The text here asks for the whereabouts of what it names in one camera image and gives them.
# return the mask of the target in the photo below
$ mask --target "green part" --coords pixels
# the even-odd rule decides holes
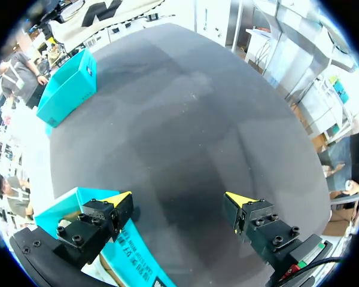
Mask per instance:
[[[306,267],[307,264],[302,260],[298,263],[298,266],[302,269],[303,267]]]

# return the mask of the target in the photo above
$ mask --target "teal box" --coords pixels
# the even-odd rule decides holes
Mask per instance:
[[[37,116],[57,127],[74,109],[97,92],[96,60],[88,49],[69,59],[50,78]]]
[[[83,211],[82,205],[91,199],[102,200],[117,194],[118,191],[76,187],[56,199],[50,208],[35,215],[35,222],[56,239],[56,228],[64,215],[78,210]],[[162,282],[166,287],[175,287],[150,253],[131,219],[128,220],[117,240],[114,243],[107,243],[101,254],[126,286],[162,286]]]

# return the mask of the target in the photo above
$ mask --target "person's arm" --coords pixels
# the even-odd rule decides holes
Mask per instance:
[[[351,189],[343,192],[344,194],[348,194],[353,196],[356,193],[359,193],[359,184],[355,181],[351,181]]]
[[[25,55],[23,52],[17,52],[16,57],[22,64],[26,65],[27,68],[31,70],[32,73],[35,74],[35,76],[37,77],[37,81],[40,85],[43,86],[48,83],[46,77],[40,75],[40,72],[37,69],[36,65],[30,58],[27,57],[27,55]]]
[[[26,66],[28,67],[28,69],[30,69],[32,71],[32,73],[35,74],[35,76],[37,77],[37,81],[40,85],[43,86],[48,83],[48,80],[46,79],[46,77],[44,77],[43,75],[40,74],[39,70],[37,69],[34,62],[32,62],[32,60],[29,60],[28,62],[26,62]]]
[[[32,203],[29,202],[28,206],[25,208],[25,215],[33,215],[34,214],[34,208],[32,206]]]
[[[15,98],[15,96],[12,93],[12,90],[2,87],[2,93],[5,96],[5,98],[7,99],[9,105],[12,106],[14,98]]]
[[[28,181],[23,181],[23,180],[19,179],[19,182],[22,187],[29,188],[29,189],[31,188],[31,185]]]

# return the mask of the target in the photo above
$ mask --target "black cable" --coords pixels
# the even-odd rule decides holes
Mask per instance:
[[[304,267],[304,268],[300,269],[299,271],[295,272],[294,274],[288,276],[286,279],[279,281],[277,284],[273,285],[273,287],[281,287],[284,284],[286,284],[287,282],[294,279],[295,277],[297,277],[315,267],[318,267],[320,265],[331,263],[331,262],[342,262],[342,261],[343,261],[343,257],[328,257],[328,258],[324,258],[322,260],[318,260],[317,262],[310,263],[306,267]]]

